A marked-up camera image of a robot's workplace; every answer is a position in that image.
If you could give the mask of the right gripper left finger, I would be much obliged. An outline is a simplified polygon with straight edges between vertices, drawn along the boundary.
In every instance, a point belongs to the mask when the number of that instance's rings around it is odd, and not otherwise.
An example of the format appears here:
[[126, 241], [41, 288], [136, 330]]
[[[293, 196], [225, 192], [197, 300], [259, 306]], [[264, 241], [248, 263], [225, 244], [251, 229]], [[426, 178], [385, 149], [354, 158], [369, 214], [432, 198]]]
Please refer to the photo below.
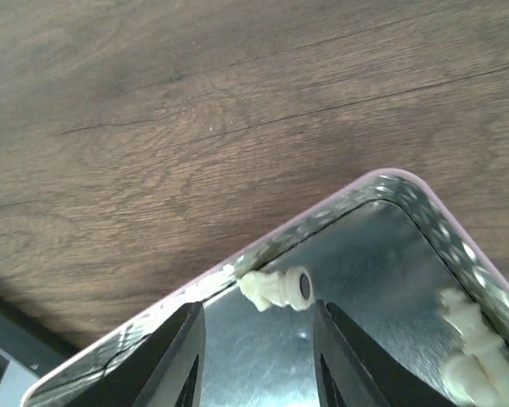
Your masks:
[[204, 306], [182, 305], [123, 363], [68, 406], [199, 406], [206, 330]]

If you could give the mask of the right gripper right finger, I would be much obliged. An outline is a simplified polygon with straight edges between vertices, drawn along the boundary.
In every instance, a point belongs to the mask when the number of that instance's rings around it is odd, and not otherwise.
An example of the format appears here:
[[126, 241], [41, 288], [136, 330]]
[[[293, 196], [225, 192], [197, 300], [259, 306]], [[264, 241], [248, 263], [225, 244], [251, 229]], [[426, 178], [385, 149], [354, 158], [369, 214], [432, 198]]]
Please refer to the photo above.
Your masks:
[[313, 323], [321, 406], [453, 406], [407, 370], [336, 304], [316, 301]]

